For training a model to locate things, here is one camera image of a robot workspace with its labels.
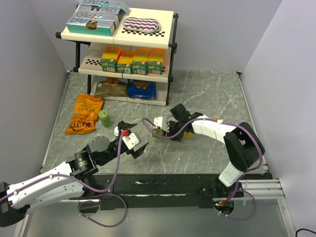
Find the dark white-capped pill bottle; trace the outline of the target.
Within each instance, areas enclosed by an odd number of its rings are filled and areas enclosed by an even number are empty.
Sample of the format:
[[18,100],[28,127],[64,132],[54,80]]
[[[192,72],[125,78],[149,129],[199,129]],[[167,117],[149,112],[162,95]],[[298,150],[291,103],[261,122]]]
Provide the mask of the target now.
[[114,135],[115,135],[116,137],[119,136],[119,128],[118,128],[117,126],[114,128]]

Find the green weekly pill organizer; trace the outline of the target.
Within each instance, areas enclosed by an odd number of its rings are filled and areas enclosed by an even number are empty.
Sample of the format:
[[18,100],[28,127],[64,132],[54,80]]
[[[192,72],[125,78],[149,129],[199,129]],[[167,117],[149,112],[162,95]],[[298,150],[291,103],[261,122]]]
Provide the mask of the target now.
[[[154,133],[161,135],[161,136],[168,136],[167,132],[165,132],[163,129],[153,129]],[[174,141],[181,141],[182,139],[191,139],[194,137],[194,134],[191,132],[184,131],[183,133],[180,133],[177,137],[172,138]]]

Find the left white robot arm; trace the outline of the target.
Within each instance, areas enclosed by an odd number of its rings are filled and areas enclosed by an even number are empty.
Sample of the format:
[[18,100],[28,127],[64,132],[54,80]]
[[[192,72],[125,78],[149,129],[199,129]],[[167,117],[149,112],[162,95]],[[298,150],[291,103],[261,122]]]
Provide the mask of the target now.
[[134,123],[120,121],[115,140],[98,136],[81,151],[55,168],[17,184],[0,184],[0,225],[8,227],[25,218],[37,208],[71,198],[93,198],[106,192],[98,186],[94,174],[100,166],[126,153],[138,158],[145,146],[134,148],[142,141],[131,131]]

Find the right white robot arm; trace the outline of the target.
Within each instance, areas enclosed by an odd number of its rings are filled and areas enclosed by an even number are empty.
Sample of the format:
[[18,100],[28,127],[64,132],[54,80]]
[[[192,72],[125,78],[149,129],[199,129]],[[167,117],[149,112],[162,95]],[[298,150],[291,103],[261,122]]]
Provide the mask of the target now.
[[160,123],[171,140],[181,141],[185,132],[204,135],[223,143],[227,149],[229,163],[219,175],[216,193],[222,197],[233,191],[233,184],[246,172],[253,170],[252,165],[263,161],[265,149],[250,124],[222,122],[195,112],[191,114],[183,104],[170,110],[174,121],[166,119]]

